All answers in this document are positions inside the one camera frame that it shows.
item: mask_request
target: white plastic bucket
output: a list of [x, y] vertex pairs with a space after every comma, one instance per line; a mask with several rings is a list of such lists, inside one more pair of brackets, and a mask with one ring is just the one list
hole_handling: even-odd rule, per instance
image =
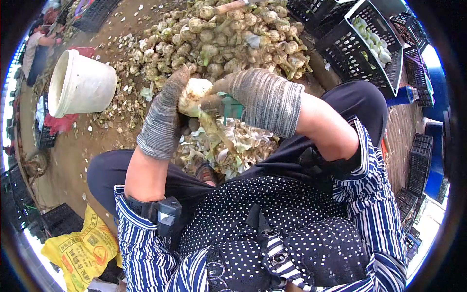
[[115, 94], [115, 69], [86, 58], [77, 50], [66, 50], [55, 65], [49, 86], [49, 113], [96, 113], [105, 110]]

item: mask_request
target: sandal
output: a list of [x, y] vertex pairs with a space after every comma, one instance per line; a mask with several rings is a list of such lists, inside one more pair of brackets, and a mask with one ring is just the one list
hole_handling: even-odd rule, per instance
[[212, 181], [216, 186], [219, 185], [219, 178], [207, 161], [198, 165], [195, 171], [195, 177], [202, 182]]

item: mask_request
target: work glove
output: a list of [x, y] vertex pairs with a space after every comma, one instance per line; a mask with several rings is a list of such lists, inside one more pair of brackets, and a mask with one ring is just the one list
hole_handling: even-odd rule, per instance
[[[244, 106], [241, 120], [250, 126], [292, 137], [297, 128], [304, 86], [287, 81], [266, 69], [248, 69], [230, 73], [214, 82], [212, 94], [225, 92]], [[220, 109], [215, 95], [201, 105], [208, 111]]]
[[187, 66], [178, 69], [154, 98], [136, 139], [144, 154], [155, 159], [171, 159], [181, 135], [189, 135], [199, 128], [197, 120], [190, 121], [189, 117], [177, 112], [178, 98], [189, 79]]

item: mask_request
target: dirt ground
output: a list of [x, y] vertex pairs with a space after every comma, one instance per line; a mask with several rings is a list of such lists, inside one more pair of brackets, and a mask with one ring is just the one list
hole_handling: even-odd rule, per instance
[[[181, 3], [182, 1], [159, 3], [154, 0], [123, 0], [110, 14], [100, 32], [97, 34], [80, 32], [74, 41], [67, 46], [76, 45], [96, 48], [100, 44], [104, 44], [103, 48], [96, 49], [95, 55], [100, 55], [100, 61], [103, 63], [118, 61], [125, 52], [107, 48], [109, 38], [113, 39], [116, 36], [125, 36], [129, 33], [137, 34], [143, 29], [150, 28], [153, 24], [158, 23], [164, 12], [173, 10], [174, 7], [180, 7]], [[141, 4], [144, 8], [138, 11]], [[154, 5], [161, 4], [164, 5], [161, 9], [150, 9]], [[151, 16], [151, 20], [138, 23], [138, 19], [144, 15]], [[315, 60], [310, 64], [315, 71], [315, 76], [317, 72], [331, 74], [324, 70], [322, 60]], [[301, 83], [307, 84], [306, 91], [308, 93], [320, 96], [325, 90], [332, 87], [332, 85], [323, 83], [321, 85], [318, 82], [318, 80], [324, 79], [332, 80], [332, 78], [322, 78], [321, 75], [317, 78], [309, 75]], [[139, 92], [142, 86], [149, 87], [149, 84], [144, 83], [142, 79], [135, 80], [135, 82], [137, 84], [135, 92]], [[36, 107], [36, 98], [31, 89], [23, 85], [21, 92], [21, 136], [23, 149], [26, 152], [35, 149], [32, 130], [34, 117], [32, 113]], [[389, 180], [392, 183], [393, 191], [396, 193], [401, 186], [405, 186], [408, 168], [407, 155], [413, 136], [416, 132], [421, 132], [423, 127], [421, 110], [415, 105], [396, 106], [391, 108], [389, 112], [390, 154], [387, 159], [387, 167]], [[113, 217], [95, 200], [87, 187], [86, 170], [93, 157], [102, 152], [120, 149], [121, 147], [134, 148], [135, 138], [140, 131], [141, 124], [129, 130], [122, 123], [121, 126], [124, 128], [124, 132], [119, 134], [117, 127], [120, 125], [116, 124], [113, 128], [102, 129], [92, 121], [92, 114], [80, 114], [76, 123], [76, 130], [58, 135], [55, 147], [50, 149], [50, 168], [44, 176], [35, 181], [33, 189], [39, 203], [46, 207], [46, 210], [67, 203], [75, 212], [84, 216], [86, 204], [90, 204], [108, 227], [116, 233], [117, 228]], [[87, 130], [90, 125], [93, 126], [92, 132]]]

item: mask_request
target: knife handle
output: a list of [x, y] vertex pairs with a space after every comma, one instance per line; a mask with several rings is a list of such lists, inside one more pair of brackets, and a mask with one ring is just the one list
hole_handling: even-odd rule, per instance
[[248, 0], [239, 0], [239, 1], [234, 1], [230, 2], [227, 4], [223, 4], [221, 6], [217, 6], [214, 8], [214, 14], [216, 15], [221, 15], [224, 14], [228, 11], [236, 10], [242, 7], [245, 7], [248, 5]]

